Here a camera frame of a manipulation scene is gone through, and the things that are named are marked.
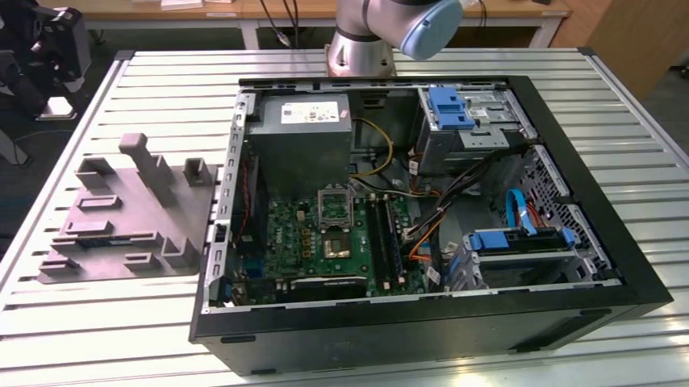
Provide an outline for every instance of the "ram slot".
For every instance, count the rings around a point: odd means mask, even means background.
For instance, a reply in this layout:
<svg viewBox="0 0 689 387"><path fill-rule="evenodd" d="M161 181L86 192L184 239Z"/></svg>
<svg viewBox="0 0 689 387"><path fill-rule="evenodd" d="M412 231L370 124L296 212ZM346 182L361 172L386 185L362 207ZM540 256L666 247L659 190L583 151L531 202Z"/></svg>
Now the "ram slot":
<svg viewBox="0 0 689 387"><path fill-rule="evenodd" d="M384 232L381 231L381 223L378 221L378 202L372 197L366 202L366 222L369 226L369 241L372 259L374 261L376 283L388 290L390 289L390 275L386 252L384 249Z"/></svg>
<svg viewBox="0 0 689 387"><path fill-rule="evenodd" d="M396 219L388 200L380 202L378 211L385 231L384 244L386 246L386 257L390 265L390 278L394 282L402 284L405 282L405 269L402 265L402 254L400 253L398 230L396 229Z"/></svg>

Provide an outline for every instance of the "wooden cabinet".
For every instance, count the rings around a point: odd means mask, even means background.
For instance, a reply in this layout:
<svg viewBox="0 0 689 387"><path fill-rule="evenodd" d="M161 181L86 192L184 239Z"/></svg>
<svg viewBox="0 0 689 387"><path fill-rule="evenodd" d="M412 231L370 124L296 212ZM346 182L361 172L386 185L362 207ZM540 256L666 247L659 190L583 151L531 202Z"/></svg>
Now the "wooden cabinet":
<svg viewBox="0 0 689 387"><path fill-rule="evenodd" d="M593 48L644 99L689 48L689 0L565 0L572 16L551 47Z"/></svg>

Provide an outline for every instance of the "black computer chassis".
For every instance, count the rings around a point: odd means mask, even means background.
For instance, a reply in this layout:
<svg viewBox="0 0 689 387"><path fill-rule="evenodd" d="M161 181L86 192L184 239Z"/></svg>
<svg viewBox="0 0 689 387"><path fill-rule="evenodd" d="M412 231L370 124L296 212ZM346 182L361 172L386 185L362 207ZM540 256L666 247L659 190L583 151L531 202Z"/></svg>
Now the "black computer chassis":
<svg viewBox="0 0 689 387"><path fill-rule="evenodd" d="M326 79L284 79L281 84L309 81L320 89ZM572 195L560 200L584 210L615 262L607 275L621 278L624 285L202 314L206 273L201 273L190 341L204 344L240 375L552 350L613 321L642 316L674 301L529 77L338 78L342 83L372 81L377 85L407 80L507 81L571 188ZM241 84L260 89L277 82Z"/></svg>

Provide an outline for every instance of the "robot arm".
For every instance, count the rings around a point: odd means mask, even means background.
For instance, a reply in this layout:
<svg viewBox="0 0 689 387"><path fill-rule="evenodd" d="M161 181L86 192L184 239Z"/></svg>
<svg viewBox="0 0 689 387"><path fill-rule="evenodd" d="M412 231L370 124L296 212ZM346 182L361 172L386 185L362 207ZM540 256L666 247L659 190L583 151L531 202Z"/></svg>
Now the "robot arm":
<svg viewBox="0 0 689 387"><path fill-rule="evenodd" d="M332 75L390 75L392 47L416 60L432 58L453 38L463 15L460 0L338 0Z"/></svg>

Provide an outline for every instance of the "metal table surface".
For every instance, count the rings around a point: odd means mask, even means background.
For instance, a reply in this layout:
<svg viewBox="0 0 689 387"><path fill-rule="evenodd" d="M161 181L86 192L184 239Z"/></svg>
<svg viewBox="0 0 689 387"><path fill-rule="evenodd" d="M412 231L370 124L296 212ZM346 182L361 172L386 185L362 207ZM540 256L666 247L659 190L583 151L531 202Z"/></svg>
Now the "metal table surface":
<svg viewBox="0 0 689 387"><path fill-rule="evenodd" d="M0 266L0 385L643 385L689 380L689 160L596 57L447 50L401 75L532 77L676 301L555 352L238 377L188 342L198 278L43 285L38 265L81 186L83 156L131 166L123 133L169 164L221 164L241 77L324 76L325 53L138 52L115 61Z"/></svg>

